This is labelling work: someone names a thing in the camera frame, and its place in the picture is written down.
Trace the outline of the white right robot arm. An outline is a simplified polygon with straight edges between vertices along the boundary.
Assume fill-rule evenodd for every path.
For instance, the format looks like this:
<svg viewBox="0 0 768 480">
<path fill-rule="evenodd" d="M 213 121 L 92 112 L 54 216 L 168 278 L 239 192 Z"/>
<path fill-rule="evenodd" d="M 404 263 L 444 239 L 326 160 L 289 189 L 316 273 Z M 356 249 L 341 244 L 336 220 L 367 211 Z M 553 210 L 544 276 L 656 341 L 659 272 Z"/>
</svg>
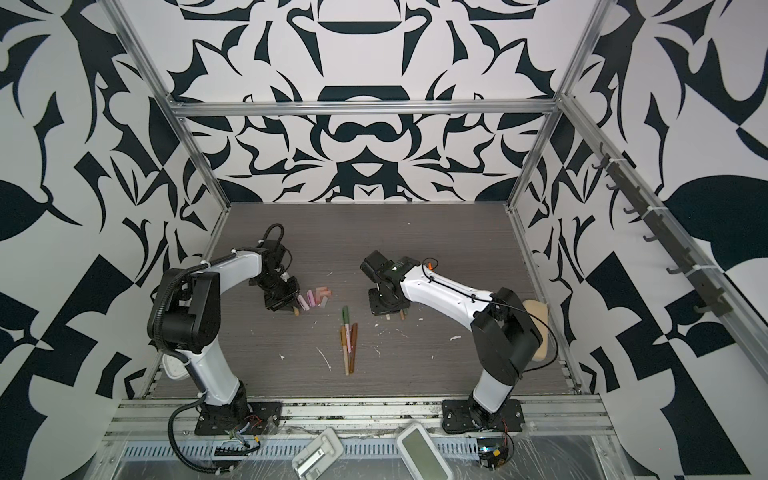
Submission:
<svg viewBox="0 0 768 480">
<path fill-rule="evenodd" d="M 437 274 L 426 260 L 392 260 L 375 250 L 360 265 L 374 287 L 368 291 L 376 316 L 397 313 L 414 303 L 429 307 L 471 332 L 482 367 L 470 407 L 483 414 L 499 412 L 544 336 L 539 319 L 507 288 L 477 290 Z"/>
</svg>

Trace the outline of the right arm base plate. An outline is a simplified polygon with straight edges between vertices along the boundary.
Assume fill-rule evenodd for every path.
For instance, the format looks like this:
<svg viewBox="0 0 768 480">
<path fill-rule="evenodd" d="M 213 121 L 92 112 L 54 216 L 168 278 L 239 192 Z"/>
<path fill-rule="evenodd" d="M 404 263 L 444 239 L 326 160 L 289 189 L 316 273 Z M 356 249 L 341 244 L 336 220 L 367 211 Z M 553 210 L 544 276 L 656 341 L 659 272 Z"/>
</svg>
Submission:
<svg viewBox="0 0 768 480">
<path fill-rule="evenodd" d="M 521 432 L 525 423 L 521 403 L 515 399 L 507 399 L 493 413 L 472 398 L 443 400 L 441 409 L 441 427 L 451 435 L 482 431 Z"/>
</svg>

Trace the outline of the grey screen device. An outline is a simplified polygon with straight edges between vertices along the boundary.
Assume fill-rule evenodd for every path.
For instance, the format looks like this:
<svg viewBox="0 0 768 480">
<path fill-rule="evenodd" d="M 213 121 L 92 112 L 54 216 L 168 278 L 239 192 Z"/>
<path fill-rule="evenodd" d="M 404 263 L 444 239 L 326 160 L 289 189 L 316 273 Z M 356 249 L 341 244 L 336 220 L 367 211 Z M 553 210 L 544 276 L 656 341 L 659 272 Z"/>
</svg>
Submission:
<svg viewBox="0 0 768 480">
<path fill-rule="evenodd" d="M 410 423 L 395 441 L 413 479 L 451 480 L 454 478 L 451 468 L 421 423 Z"/>
</svg>

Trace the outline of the green cap pink marker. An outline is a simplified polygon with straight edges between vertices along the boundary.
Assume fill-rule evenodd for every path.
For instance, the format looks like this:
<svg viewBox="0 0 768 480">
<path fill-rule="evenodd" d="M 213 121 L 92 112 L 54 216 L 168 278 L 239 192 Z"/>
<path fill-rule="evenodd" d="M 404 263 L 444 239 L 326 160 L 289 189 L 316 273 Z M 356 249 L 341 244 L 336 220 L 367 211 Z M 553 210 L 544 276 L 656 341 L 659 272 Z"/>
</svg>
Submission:
<svg viewBox="0 0 768 480">
<path fill-rule="evenodd" d="M 344 335 L 345 335 L 345 345 L 347 348 L 347 353 L 351 353 L 352 351 L 352 343 L 351 343 L 351 323 L 350 323 L 350 315 L 349 315 L 349 307 L 347 305 L 344 305 L 342 307 L 342 323 L 344 327 Z"/>
</svg>

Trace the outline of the tan marker pen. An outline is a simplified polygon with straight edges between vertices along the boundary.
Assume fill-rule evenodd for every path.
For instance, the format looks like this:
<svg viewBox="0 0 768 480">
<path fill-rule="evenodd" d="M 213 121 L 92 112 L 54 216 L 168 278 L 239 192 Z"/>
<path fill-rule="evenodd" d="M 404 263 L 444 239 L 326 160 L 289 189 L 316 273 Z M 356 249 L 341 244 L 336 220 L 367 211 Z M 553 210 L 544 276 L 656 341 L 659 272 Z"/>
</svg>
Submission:
<svg viewBox="0 0 768 480">
<path fill-rule="evenodd" d="M 343 365 L 344 365 L 344 373 L 345 375 L 350 375 L 350 366 L 349 366 L 349 350 L 348 350 L 348 340 L 346 335 L 346 327 L 341 326 L 340 327 L 340 339 L 341 339 L 341 346 L 342 346 L 342 357 L 343 357 Z"/>
</svg>

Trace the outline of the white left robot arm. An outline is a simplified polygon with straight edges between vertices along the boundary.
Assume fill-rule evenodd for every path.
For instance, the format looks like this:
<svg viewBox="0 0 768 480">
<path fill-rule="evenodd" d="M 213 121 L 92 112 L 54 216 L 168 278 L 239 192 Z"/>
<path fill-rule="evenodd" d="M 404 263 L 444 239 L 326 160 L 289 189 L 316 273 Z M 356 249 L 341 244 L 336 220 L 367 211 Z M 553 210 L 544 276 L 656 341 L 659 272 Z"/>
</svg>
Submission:
<svg viewBox="0 0 768 480">
<path fill-rule="evenodd" d="M 260 240 L 256 246 L 232 250 L 163 275 L 147 324 L 147 335 L 168 358 L 181 363 L 193 379 L 204 404 L 235 405 L 244 390 L 221 350 L 221 296 L 244 282 L 258 287 L 269 311 L 298 307 L 298 279 L 288 273 L 283 259 L 289 250 L 279 240 Z"/>
</svg>

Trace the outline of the white handheld device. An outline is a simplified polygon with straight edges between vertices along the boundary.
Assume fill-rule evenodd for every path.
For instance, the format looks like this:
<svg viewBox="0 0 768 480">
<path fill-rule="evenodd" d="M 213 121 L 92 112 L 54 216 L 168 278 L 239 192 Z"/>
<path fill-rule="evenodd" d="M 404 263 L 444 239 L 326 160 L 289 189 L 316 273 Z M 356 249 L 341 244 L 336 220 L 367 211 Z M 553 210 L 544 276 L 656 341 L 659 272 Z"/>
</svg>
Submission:
<svg viewBox="0 0 768 480">
<path fill-rule="evenodd" d="M 345 452 L 333 428 L 327 428 L 301 450 L 291 462 L 299 479 L 319 479 Z"/>
</svg>

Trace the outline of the beige sponge block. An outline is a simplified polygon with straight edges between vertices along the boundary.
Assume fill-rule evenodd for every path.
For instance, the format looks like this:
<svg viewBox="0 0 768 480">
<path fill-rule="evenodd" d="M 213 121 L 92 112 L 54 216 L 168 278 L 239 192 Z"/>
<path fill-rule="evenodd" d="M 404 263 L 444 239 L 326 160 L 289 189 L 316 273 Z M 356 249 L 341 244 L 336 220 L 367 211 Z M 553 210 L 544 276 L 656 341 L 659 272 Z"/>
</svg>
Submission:
<svg viewBox="0 0 768 480">
<path fill-rule="evenodd" d="M 534 362 L 542 362 L 547 357 L 548 343 L 549 343 L 549 311 L 545 303 L 537 300 L 527 299 L 523 301 L 523 307 L 533 317 L 533 324 L 537 327 L 542 337 L 541 345 L 538 347 L 532 360 Z"/>
</svg>

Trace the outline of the small circuit board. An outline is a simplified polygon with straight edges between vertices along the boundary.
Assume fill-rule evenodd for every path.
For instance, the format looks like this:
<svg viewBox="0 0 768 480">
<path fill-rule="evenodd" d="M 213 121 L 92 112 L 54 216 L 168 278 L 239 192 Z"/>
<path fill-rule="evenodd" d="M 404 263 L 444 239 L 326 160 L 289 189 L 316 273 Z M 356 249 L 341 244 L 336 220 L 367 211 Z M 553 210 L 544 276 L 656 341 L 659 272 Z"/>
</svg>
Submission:
<svg viewBox="0 0 768 480">
<path fill-rule="evenodd" d="M 488 470 L 505 465 L 514 455 L 515 445 L 511 436 L 483 437 L 477 440 L 478 464 Z"/>
</svg>

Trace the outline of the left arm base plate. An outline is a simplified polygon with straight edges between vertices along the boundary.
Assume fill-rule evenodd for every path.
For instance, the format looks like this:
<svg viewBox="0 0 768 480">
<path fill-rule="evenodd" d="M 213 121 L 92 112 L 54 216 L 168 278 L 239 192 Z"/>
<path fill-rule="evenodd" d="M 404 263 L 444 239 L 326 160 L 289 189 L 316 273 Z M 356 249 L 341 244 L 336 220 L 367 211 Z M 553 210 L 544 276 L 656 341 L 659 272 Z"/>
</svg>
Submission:
<svg viewBox="0 0 768 480">
<path fill-rule="evenodd" d="M 277 427 L 281 421 L 282 402 L 260 401 L 243 405 L 211 406 L 200 409 L 194 433 L 197 436 L 258 435 Z"/>
</svg>

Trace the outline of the brown marker pen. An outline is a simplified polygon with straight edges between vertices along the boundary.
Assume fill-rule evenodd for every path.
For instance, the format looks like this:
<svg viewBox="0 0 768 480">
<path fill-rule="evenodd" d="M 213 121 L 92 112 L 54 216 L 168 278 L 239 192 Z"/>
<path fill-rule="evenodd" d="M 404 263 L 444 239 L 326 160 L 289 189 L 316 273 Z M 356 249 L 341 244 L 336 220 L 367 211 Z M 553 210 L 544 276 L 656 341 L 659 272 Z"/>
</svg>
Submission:
<svg viewBox="0 0 768 480">
<path fill-rule="evenodd" d="M 358 324 L 353 323 L 351 325 L 350 332 L 350 353 L 349 353 L 349 371 L 353 374 L 355 371 L 356 353 L 357 353 L 357 341 L 358 341 Z"/>
</svg>

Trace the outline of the black wall hook rail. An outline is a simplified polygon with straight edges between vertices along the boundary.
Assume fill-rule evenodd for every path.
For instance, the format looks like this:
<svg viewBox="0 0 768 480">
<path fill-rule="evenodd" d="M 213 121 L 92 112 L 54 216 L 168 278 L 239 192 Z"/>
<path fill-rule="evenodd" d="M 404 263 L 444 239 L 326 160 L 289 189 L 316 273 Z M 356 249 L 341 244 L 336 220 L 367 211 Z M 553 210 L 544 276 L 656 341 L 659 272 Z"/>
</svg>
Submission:
<svg viewBox="0 0 768 480">
<path fill-rule="evenodd" d="M 701 314 L 711 312 L 717 317 L 731 313 L 733 306 L 726 299 L 716 267 L 695 250 L 693 240 L 671 211 L 649 190 L 627 159 L 612 157 L 603 145 L 599 152 L 600 160 L 594 168 L 604 171 L 613 181 L 609 190 L 619 191 L 627 199 L 630 206 L 624 212 L 636 216 L 650 230 L 643 240 L 659 243 L 670 257 L 673 265 L 666 269 L 667 273 L 684 276 L 698 293 L 703 304 L 694 310 Z"/>
</svg>

